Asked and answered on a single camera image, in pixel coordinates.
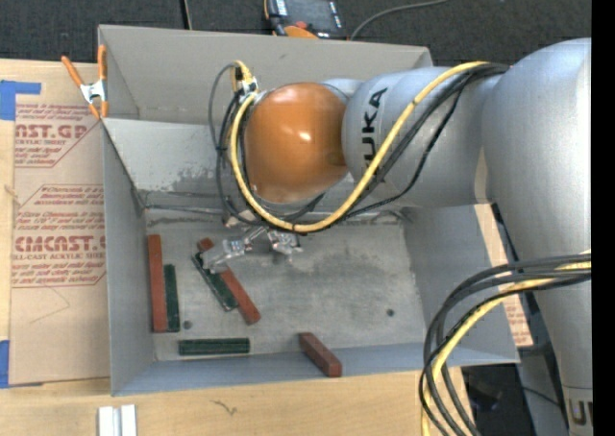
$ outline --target green wooden block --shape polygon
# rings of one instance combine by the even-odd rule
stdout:
[[[250,352],[250,339],[184,339],[178,342],[178,347],[180,355],[247,354]]]
[[[201,254],[195,254],[192,257],[192,262],[225,310],[230,311],[239,306],[237,299],[229,289],[229,286],[227,286],[227,283],[219,275],[212,274],[210,269],[203,267]]]
[[[180,331],[180,299],[177,293],[177,278],[175,266],[164,265],[164,290],[166,294],[166,321],[167,332]]]

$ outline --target cardboard sheet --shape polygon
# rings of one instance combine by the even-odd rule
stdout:
[[[96,81],[96,65],[76,67]],[[0,61],[0,79],[40,84],[15,99],[5,189],[14,206],[9,384],[108,375],[101,125],[59,61]]]

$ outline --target black device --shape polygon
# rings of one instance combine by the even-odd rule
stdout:
[[[335,0],[264,0],[264,14],[278,36],[348,39]]]

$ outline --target black cable bundle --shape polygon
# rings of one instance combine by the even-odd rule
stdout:
[[[567,266],[574,266],[572,270],[568,270]],[[512,275],[506,277],[499,277],[502,273],[511,272]],[[448,313],[464,299],[492,287],[498,287],[502,285],[509,285],[520,283],[532,279],[551,279],[550,282],[543,285],[536,285],[528,288],[518,288],[514,291],[504,291],[493,296],[490,296],[486,300],[483,300],[475,304],[470,308],[461,319],[459,319],[455,325],[448,331],[444,331],[444,325]],[[438,411],[453,430],[454,434],[463,436],[466,433],[464,429],[453,419],[451,412],[444,405],[441,396],[435,386],[435,380],[431,371],[431,364],[435,360],[436,356],[442,352],[449,339],[451,339],[456,333],[459,332],[464,323],[473,315],[479,308],[494,300],[505,298],[519,294],[520,292],[537,291],[554,289],[557,287],[563,287],[567,285],[577,284],[591,279],[591,254],[578,254],[578,255],[565,255],[555,256],[545,259],[519,261],[512,264],[505,264],[499,267],[493,267],[491,269],[480,272],[471,278],[464,280],[445,300],[438,312],[431,320],[430,327],[426,335],[424,343],[424,369],[419,379],[419,398],[423,405],[423,408],[434,425],[447,435],[448,432],[441,422],[439,422],[433,411],[430,409],[426,400],[426,389],[435,403]],[[455,406],[455,409],[462,421],[466,425],[467,429],[474,436],[480,436],[475,424],[471,421],[470,417],[466,413],[458,394],[456,393],[454,384],[451,380],[449,370],[446,362],[442,365],[441,371],[443,381],[446,385],[451,401]]]

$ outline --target yellow cable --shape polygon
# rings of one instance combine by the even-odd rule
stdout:
[[[459,74],[463,71],[472,69],[476,67],[477,65],[482,65],[485,63],[487,62],[475,61],[475,62],[466,62],[466,63],[460,64],[440,74],[437,78],[435,78],[427,86],[425,86],[423,90],[414,98],[414,100],[412,100],[406,106],[402,114],[396,120],[395,124],[393,124],[393,127],[391,128],[388,135],[384,139],[384,142],[382,143],[378,152],[374,156],[374,159],[372,159],[371,164],[367,167],[362,178],[358,182],[357,186],[355,186],[353,192],[348,196],[346,201],[344,201],[344,203],[335,212],[330,214],[325,219],[318,221],[316,223],[311,223],[311,224],[302,225],[302,224],[289,223],[269,213],[257,202],[257,200],[252,195],[252,192],[248,188],[248,185],[246,184],[245,180],[243,179],[243,175],[241,174],[241,168],[240,168],[238,156],[237,156],[237,135],[239,133],[239,123],[241,121],[243,113],[248,109],[248,107],[250,107],[250,105],[252,104],[252,102],[254,101],[256,97],[256,93],[250,94],[241,104],[241,107],[239,107],[239,110],[237,111],[237,114],[234,118],[233,126],[231,129],[231,141],[230,141],[231,166],[233,167],[234,175],[235,175],[235,178],[237,179],[237,183],[239,185],[239,189],[241,190],[241,193],[243,194],[243,197],[250,204],[250,206],[260,215],[260,217],[262,217],[264,220],[271,223],[272,225],[277,226],[278,228],[282,228],[283,230],[290,230],[290,231],[295,231],[299,233],[307,233],[307,232],[318,231],[318,230],[322,230],[326,228],[327,226],[331,225],[332,223],[337,221],[339,218],[341,218],[350,209],[350,207],[357,201],[361,192],[365,189],[365,187],[367,186],[371,178],[376,173],[379,164],[381,163],[381,161],[384,159],[384,156],[386,155],[386,152],[393,144],[395,140],[395,136],[402,129],[405,121],[412,114],[416,106],[419,103],[421,103],[434,89],[436,89],[439,85],[444,83],[446,80],[448,80],[455,74]]]
[[[530,289],[536,286],[547,284],[549,282],[552,282],[553,280],[554,278],[524,280],[522,282],[512,284],[511,286],[507,287],[504,291],[505,292],[523,291],[523,290]],[[481,305],[479,308],[477,308],[477,310],[471,316],[469,316],[466,319],[466,321],[461,325],[459,330],[447,341],[445,347],[435,357],[433,364],[432,364],[431,373],[432,373],[434,382],[437,380],[438,376],[440,375],[440,371],[442,370],[442,366],[444,366],[446,359],[449,357],[449,355],[451,354],[453,349],[456,347],[456,345],[459,343],[461,338],[468,332],[470,328],[474,326],[474,324],[478,320],[480,320],[484,315],[486,315],[489,311],[491,311],[493,308],[495,308],[498,304],[500,304],[504,300],[505,300],[505,297],[496,298],[495,300],[491,300],[490,302],[487,302]],[[430,395],[429,390],[425,394],[425,401],[427,403],[427,406],[429,406],[431,402],[431,395]],[[431,434],[430,418],[427,415],[427,412],[425,411],[425,409],[423,409],[421,413],[421,434],[423,434],[424,436],[429,436]]]

